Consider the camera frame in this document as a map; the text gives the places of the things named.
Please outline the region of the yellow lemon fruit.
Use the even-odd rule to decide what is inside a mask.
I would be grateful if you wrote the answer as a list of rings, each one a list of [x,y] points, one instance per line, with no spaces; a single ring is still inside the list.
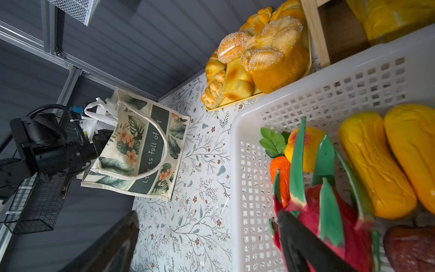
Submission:
[[[298,129],[294,130],[288,139],[287,147],[285,148],[284,155],[289,162],[292,162],[295,141],[298,134]],[[325,132],[312,127],[305,129],[304,141],[304,154],[303,154],[303,171],[313,173],[316,165],[318,149],[321,141],[325,136]]]

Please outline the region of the wooden shelf unit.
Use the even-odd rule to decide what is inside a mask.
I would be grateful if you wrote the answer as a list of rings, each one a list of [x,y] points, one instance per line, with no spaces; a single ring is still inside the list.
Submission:
[[[322,68],[370,48],[362,23],[346,1],[301,3]]]

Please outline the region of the cream canvas tote bag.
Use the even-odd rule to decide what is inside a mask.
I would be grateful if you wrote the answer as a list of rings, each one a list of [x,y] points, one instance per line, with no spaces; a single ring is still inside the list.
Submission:
[[[81,186],[170,201],[191,118],[117,88],[118,124]]]

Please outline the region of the dark red passion fruit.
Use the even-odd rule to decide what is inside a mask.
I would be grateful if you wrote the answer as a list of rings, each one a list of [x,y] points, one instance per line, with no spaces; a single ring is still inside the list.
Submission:
[[[384,235],[384,250],[396,272],[435,270],[435,228],[394,226]]]

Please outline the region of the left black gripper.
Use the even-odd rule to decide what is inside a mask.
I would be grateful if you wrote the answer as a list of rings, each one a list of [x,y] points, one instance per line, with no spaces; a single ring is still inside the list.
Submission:
[[[61,171],[79,173],[96,159],[108,143],[113,131],[99,130],[93,143],[84,137],[80,143],[77,131],[68,117],[58,121],[53,113],[42,113],[10,121],[19,159],[9,163],[9,181],[22,182],[35,173],[51,179]]]

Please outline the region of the white plastic produce basket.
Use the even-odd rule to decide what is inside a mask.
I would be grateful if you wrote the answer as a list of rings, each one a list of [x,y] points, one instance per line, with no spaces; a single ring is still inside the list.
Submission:
[[[269,220],[275,217],[271,159],[261,129],[292,132],[302,121],[342,151],[339,127],[361,112],[381,116],[401,104],[435,105],[435,28],[369,48],[266,95],[234,119],[231,136],[232,269],[284,272]]]

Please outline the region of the pink dragon fruit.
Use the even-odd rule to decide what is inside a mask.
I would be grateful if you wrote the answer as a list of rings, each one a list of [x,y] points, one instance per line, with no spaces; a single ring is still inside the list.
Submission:
[[[305,122],[300,124],[295,141],[290,162],[291,199],[286,207],[281,200],[279,170],[273,183],[275,217],[270,219],[269,225],[275,245],[282,253],[278,213],[284,210],[294,215],[355,272],[380,271],[379,234],[373,229],[374,207],[361,180],[326,135],[319,145],[312,184],[304,187],[306,127]],[[284,256],[283,262],[287,271]]]

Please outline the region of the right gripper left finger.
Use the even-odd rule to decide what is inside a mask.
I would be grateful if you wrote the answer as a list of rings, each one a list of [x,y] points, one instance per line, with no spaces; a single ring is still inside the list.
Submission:
[[[128,272],[138,235],[138,215],[132,210],[60,271]]]

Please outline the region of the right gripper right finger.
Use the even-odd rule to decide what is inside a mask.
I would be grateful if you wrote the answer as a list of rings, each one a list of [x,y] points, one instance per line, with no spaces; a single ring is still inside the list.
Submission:
[[[278,225],[282,254],[289,272],[354,272],[327,245],[306,228],[294,215],[281,210]]]

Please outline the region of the yellow snack bag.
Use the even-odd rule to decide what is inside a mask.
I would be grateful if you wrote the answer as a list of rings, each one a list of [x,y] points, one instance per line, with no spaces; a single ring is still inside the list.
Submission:
[[[389,43],[435,22],[435,0],[347,1],[371,46]]]

